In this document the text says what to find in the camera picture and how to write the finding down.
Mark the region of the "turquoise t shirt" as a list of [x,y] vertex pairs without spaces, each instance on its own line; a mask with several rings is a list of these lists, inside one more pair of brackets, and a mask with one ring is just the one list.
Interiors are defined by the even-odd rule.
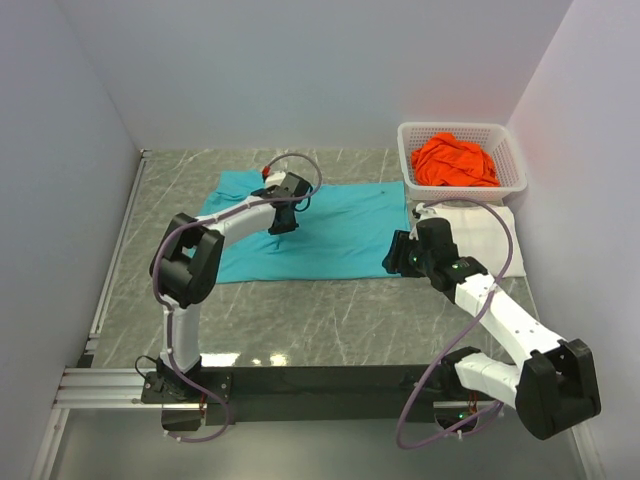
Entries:
[[401,182],[323,185],[296,221],[226,248],[217,282],[383,278],[394,232],[410,229]]

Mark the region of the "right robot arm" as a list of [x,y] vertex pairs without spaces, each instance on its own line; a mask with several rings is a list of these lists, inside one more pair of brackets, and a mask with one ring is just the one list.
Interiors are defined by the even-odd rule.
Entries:
[[591,349],[541,325],[498,285],[475,258],[459,254],[450,223],[425,218],[415,232],[397,230],[382,262],[403,277],[426,277],[434,289],[472,315],[511,358],[505,364],[474,348],[447,346],[415,383],[400,419],[405,421],[436,370],[444,395],[485,394],[513,408],[524,427],[548,439],[600,414],[602,406]]

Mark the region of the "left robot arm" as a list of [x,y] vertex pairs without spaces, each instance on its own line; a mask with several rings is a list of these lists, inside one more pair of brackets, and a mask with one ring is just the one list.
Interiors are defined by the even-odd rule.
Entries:
[[225,249],[258,232],[280,235],[298,227],[297,205],[317,189],[288,172],[263,171],[264,186],[214,214],[171,220],[150,266],[162,306],[164,338],[156,375],[176,401],[204,393],[198,343],[200,304],[216,285]]

